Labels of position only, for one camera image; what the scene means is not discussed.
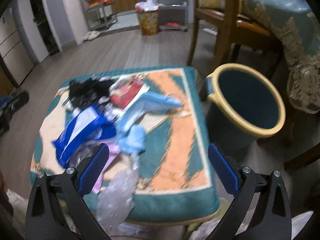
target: white cabinet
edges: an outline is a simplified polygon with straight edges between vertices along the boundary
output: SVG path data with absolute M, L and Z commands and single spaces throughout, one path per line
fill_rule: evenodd
M 20 41 L 10 9 L 0 19 L 0 54 L 12 77 L 20 85 L 34 64 Z

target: shoe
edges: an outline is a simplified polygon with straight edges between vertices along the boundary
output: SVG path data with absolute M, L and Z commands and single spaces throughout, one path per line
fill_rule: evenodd
M 89 36 L 88 36 L 88 40 L 89 41 L 92 41 L 94 40 L 95 38 L 98 38 L 98 36 L 100 35 L 100 32 L 98 31 L 92 31 Z
M 203 31 L 206 32 L 206 33 L 209 33 L 209 34 L 211 34 L 213 36 L 217 36 L 217 34 L 218 34 L 218 29 L 217 28 L 212 28 L 212 29 L 204 28 Z
M 87 40 L 88 40 L 90 33 L 91 33 L 91 32 L 88 32 L 88 33 L 84 36 L 83 41 L 87 41 Z

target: yellow bucket rim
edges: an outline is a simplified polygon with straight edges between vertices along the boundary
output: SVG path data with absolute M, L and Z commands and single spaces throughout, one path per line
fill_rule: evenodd
M 253 125 L 252 123 L 245 120 L 242 116 L 240 116 L 227 102 L 227 100 L 224 98 L 219 84 L 218 84 L 218 78 L 220 74 L 227 70 L 238 70 L 242 72 L 246 72 L 257 79 L 259 79 L 263 84 L 266 85 L 266 87 L 269 89 L 271 94 L 273 95 L 274 99 L 276 100 L 276 103 L 278 105 L 279 109 L 279 117 L 276 125 L 273 128 L 265 129 L 258 127 L 256 125 Z M 284 103 L 282 101 L 282 98 L 278 92 L 278 90 L 275 88 L 275 86 L 261 73 L 258 71 L 242 64 L 237 63 L 228 63 L 221 65 L 220 67 L 216 68 L 213 73 L 207 76 L 207 78 L 211 78 L 211 85 L 213 93 L 208 95 L 208 99 L 211 100 L 213 103 L 219 107 L 219 109 L 225 114 L 225 116 L 231 120 L 237 127 L 239 127 L 241 130 L 256 136 L 258 138 L 266 138 L 275 135 L 279 130 L 283 127 L 284 121 L 285 121 L 285 107 Z

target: blue gripper pad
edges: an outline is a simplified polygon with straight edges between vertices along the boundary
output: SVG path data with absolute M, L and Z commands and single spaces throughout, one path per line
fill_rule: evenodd
M 208 157 L 227 193 L 234 197 L 238 196 L 240 192 L 239 178 L 213 143 L 208 147 Z
M 92 160 L 79 177 L 78 193 L 80 197 L 83 197 L 91 192 L 108 159 L 109 147 L 106 144 L 103 144 L 103 146 L 98 149 L 97 153 L 93 156 Z

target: bucket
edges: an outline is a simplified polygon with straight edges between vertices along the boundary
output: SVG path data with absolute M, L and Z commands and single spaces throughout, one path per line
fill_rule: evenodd
M 142 35 L 154 35 L 159 32 L 159 12 L 137 12 Z
M 282 98 L 258 71 L 241 64 L 224 64 L 207 76 L 206 82 L 212 101 L 206 117 L 209 138 L 221 150 L 243 148 L 283 127 Z

